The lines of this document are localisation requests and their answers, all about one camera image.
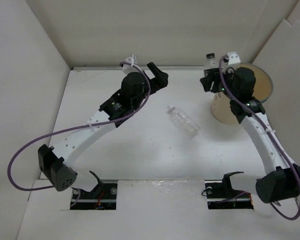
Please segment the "beige bin with grey rim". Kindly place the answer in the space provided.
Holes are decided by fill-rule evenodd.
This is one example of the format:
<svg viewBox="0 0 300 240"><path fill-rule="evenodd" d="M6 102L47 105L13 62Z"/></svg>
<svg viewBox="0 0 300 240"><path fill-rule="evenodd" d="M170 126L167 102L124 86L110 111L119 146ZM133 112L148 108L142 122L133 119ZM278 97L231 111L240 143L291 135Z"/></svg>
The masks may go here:
<svg viewBox="0 0 300 240"><path fill-rule="evenodd" d="M254 86L253 99L236 99L240 103L246 105L246 107L250 110L258 112L261 110L261 105L265 103L273 93L273 81L264 70L255 65L242 63L239 67L251 69L254 72L256 82ZM241 105L239 105L235 100L227 97L222 92L214 94L211 102L211 112L218 121L228 125L238 124L238 119L242 119L244 114L246 114Z"/></svg>

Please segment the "black label plastic bottle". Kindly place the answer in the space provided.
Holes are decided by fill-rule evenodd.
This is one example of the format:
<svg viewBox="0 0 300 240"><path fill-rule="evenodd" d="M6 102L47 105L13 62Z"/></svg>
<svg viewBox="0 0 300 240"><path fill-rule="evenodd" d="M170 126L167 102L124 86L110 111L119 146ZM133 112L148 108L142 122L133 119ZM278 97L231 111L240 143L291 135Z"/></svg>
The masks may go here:
<svg viewBox="0 0 300 240"><path fill-rule="evenodd" d="M203 65L203 70L204 77L206 79L219 73L219 62L214 53L208 53L206 55L206 61Z"/></svg>

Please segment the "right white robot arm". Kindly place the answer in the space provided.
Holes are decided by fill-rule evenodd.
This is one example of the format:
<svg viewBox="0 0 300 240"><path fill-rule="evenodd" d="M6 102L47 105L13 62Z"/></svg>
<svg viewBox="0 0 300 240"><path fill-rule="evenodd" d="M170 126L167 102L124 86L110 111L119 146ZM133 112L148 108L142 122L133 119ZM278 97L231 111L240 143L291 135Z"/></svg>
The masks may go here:
<svg viewBox="0 0 300 240"><path fill-rule="evenodd" d="M255 182L264 203L300 197L300 165L283 150L262 103L254 96L256 77L246 67L206 69L200 79L205 92L223 93L238 123L243 126L262 160L265 176Z"/></svg>

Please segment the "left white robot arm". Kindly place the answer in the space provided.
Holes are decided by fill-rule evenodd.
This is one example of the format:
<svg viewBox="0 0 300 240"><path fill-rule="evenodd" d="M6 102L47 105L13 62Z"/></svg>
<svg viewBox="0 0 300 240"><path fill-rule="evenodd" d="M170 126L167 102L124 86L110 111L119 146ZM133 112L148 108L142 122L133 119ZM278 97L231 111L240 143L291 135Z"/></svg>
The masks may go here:
<svg viewBox="0 0 300 240"><path fill-rule="evenodd" d="M150 95L168 85L169 75L153 62L147 64L153 78L133 63L122 62L121 66L125 77L120 89L99 106L87 125L53 146L44 144L38 149L39 169L58 192L75 188L90 198L97 198L102 191L98 176L94 172L88 177L80 176L73 164L97 140L139 111Z"/></svg>

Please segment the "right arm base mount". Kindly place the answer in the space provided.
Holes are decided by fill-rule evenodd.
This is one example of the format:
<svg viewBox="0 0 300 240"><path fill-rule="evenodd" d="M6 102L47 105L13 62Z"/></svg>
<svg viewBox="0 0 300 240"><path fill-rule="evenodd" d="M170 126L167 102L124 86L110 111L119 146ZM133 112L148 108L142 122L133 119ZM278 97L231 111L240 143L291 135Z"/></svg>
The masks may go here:
<svg viewBox="0 0 300 240"><path fill-rule="evenodd" d="M243 171L229 172L224 174L222 179L204 181L205 189L201 195L206 197L209 210L254 209L251 194L241 189L234 189L231 183L233 175L243 173Z"/></svg>

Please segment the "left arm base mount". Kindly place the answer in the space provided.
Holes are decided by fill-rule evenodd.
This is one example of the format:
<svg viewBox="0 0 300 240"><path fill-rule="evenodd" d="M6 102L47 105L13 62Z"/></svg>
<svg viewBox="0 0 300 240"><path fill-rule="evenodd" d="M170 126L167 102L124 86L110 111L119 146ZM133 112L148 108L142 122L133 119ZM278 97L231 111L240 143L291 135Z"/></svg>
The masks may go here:
<svg viewBox="0 0 300 240"><path fill-rule="evenodd" d="M118 180L101 180L93 171L89 171L97 185L88 192L79 189L75 193L75 188L72 191L70 210L116 210L117 208L117 193Z"/></svg>

